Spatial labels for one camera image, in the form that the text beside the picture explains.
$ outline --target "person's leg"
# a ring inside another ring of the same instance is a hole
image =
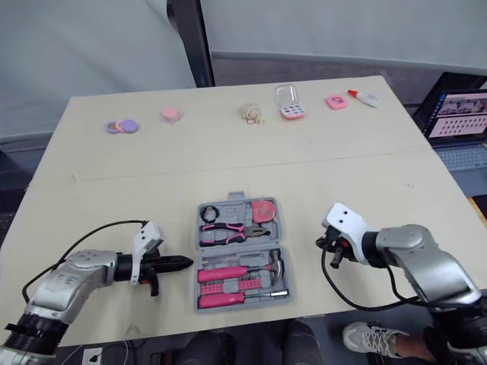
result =
[[[233,338],[225,333],[199,332],[189,342],[176,365],[227,365],[233,363]]]
[[[354,322],[343,329],[343,344],[354,352],[375,352],[387,357],[417,357],[436,362],[421,337],[405,332],[375,327],[365,322]]]
[[[287,325],[282,348],[283,365],[323,365],[313,330],[293,319]]]

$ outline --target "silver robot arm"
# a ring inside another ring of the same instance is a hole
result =
[[[114,281],[149,283],[151,295],[158,295],[157,274],[183,270],[193,263],[184,256],[160,256],[162,242],[159,228],[148,222],[135,236],[131,255],[98,250],[70,255],[46,276],[18,323],[7,325],[11,334],[0,346],[0,365],[51,364],[62,336],[99,287]]]
[[[438,247],[427,228],[410,224],[374,232],[360,215],[341,203],[332,206],[323,226],[326,233],[317,245],[334,253],[333,268],[338,268],[343,258],[376,268],[402,268],[419,302],[427,303],[437,327],[448,339],[452,354],[464,363],[487,363],[482,292],[460,263]]]

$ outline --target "black cable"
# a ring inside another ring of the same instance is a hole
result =
[[[69,253],[76,248],[77,245],[79,245],[81,242],[83,242],[84,240],[86,240],[88,237],[94,235],[96,232],[99,232],[101,230],[104,230],[105,228],[108,228],[108,227],[112,227],[112,226],[117,226],[119,224],[130,224],[130,223],[139,223],[141,224],[142,226],[145,226],[147,224],[148,221],[137,221],[137,220],[133,220],[133,221],[117,221],[117,222],[113,222],[113,223],[108,223],[108,224],[105,224],[101,227],[98,227],[94,230],[92,230],[91,232],[89,233],[86,233],[82,238],[80,238],[79,240],[77,240],[75,243],[73,243],[71,245],[71,247],[69,247],[66,252],[64,252],[61,256],[61,258],[58,260],[58,262],[54,265],[51,265],[49,266],[47,269],[45,269],[44,271],[40,272],[37,276],[35,276],[33,279],[31,279],[30,281],[28,281],[24,287],[22,288],[22,297],[24,297],[24,300],[25,300],[25,303],[29,303],[29,296],[27,295],[27,289],[28,287],[33,283],[35,282],[37,279],[39,279],[41,276],[43,276],[45,273],[47,273],[48,271],[52,271],[52,270],[56,270],[58,268],[59,265],[61,265],[63,262],[65,262],[65,259],[66,257],[68,257]]]
[[[386,266],[387,271],[389,272],[389,276],[391,278],[394,278],[394,273],[391,270],[390,266]],[[391,286],[393,288],[393,293],[396,296],[397,299],[401,300],[402,302],[406,304],[411,304],[413,306],[423,306],[425,308],[440,308],[440,309],[462,309],[462,308],[472,308],[470,304],[462,304],[462,303],[425,303],[425,302],[419,302],[418,297],[413,297],[413,298],[405,298],[401,294],[399,294],[399,291],[397,291],[397,286],[396,286],[396,281],[391,280]]]
[[[325,274],[325,278],[328,280],[329,282],[329,285],[332,287],[332,289],[335,291],[335,293],[345,302],[347,303],[349,306],[353,306],[354,308],[356,309],[359,309],[359,310],[365,310],[365,311],[368,311],[368,312],[378,312],[380,310],[386,310],[386,309],[391,309],[391,308],[396,308],[397,306],[402,306],[403,303],[402,301],[399,301],[399,302],[395,302],[395,303],[391,303],[391,304],[387,304],[385,306],[360,306],[356,303],[353,303],[349,298],[347,298],[345,296],[345,294],[343,294],[340,289],[335,285],[335,283],[333,282],[332,278],[329,276],[328,274],[328,270],[326,270],[326,247],[323,248],[323,253],[321,254],[321,269],[323,270],[323,273]],[[391,276],[390,277],[391,279],[391,283],[392,281],[394,280],[394,276]]]
[[[98,355],[93,355],[92,357],[90,357],[90,362],[96,363],[98,360],[98,357],[101,356],[102,354],[105,354],[111,348],[125,348],[125,346],[122,346],[121,344],[111,344],[110,346],[107,346],[106,348],[104,348]]]
[[[142,346],[145,345],[145,342],[147,342],[147,340],[148,340],[148,338],[144,339],[144,341],[142,341],[142,343],[139,346],[137,346],[136,348],[133,347],[133,340],[130,340],[130,342],[132,343],[132,347],[129,347],[129,349],[130,350],[138,350],[139,348],[141,348]]]
[[[380,310],[386,310],[386,309],[391,309],[391,308],[396,308],[398,306],[402,306],[404,304],[411,304],[413,306],[423,306],[426,308],[441,308],[441,309],[461,309],[461,308],[471,308],[472,306],[469,304],[452,304],[452,303],[424,303],[424,302],[419,302],[418,297],[411,297],[411,298],[405,298],[399,292],[397,291],[397,286],[396,286],[396,279],[394,277],[394,273],[390,266],[386,266],[387,273],[389,274],[390,278],[390,286],[392,287],[394,295],[399,299],[398,302],[394,302],[391,304],[387,304],[385,306],[361,306],[358,305],[357,303],[353,303],[349,298],[343,294],[340,289],[335,285],[333,282],[333,279],[329,276],[328,271],[326,270],[326,248],[323,250],[323,253],[321,255],[321,268],[323,270],[323,273],[325,275],[325,278],[328,280],[328,283],[332,287],[332,289],[336,292],[336,294],[349,306],[352,306],[356,309],[359,310],[364,310],[368,312],[377,312]]]
[[[131,350],[132,350],[132,356],[134,358],[133,363],[134,363],[134,365],[137,365],[137,349],[134,346],[134,341],[130,340],[129,343],[130,343],[130,345],[132,347],[131,348]]]
[[[39,274],[37,274],[34,278],[30,279],[27,284],[24,285],[24,287],[22,288],[22,297],[24,297],[24,300],[25,300],[25,303],[29,303],[29,296],[27,295],[27,288],[33,283],[35,282],[37,279],[39,279],[41,276],[43,276],[45,273],[47,273],[48,271],[51,271],[53,270],[55,267],[57,267],[57,265],[59,265],[59,262],[57,262],[56,264],[53,264],[51,266],[49,266],[47,269],[43,270],[42,272],[40,272]]]

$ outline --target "pink screwdriver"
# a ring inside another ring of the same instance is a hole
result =
[[[273,291],[271,293],[264,294],[249,294],[244,293],[232,293],[232,294],[212,294],[203,295],[199,298],[200,308],[215,308],[217,306],[233,306],[234,304],[245,303],[245,299],[249,298],[261,298],[261,297],[284,297],[287,296],[289,292],[287,290],[283,291]]]
[[[274,272],[272,279],[272,285],[282,276],[282,263],[279,257],[279,250],[273,249],[271,252],[272,263],[263,266],[231,266],[229,268],[214,268],[212,270],[199,270],[198,282],[203,283],[205,281],[224,280],[232,278],[240,278],[251,272],[260,270],[269,270]]]

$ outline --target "person's foot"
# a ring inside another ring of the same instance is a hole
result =
[[[396,353],[397,335],[408,335],[396,329],[375,327],[365,322],[353,322],[343,329],[343,344],[354,352],[375,352],[400,358]]]

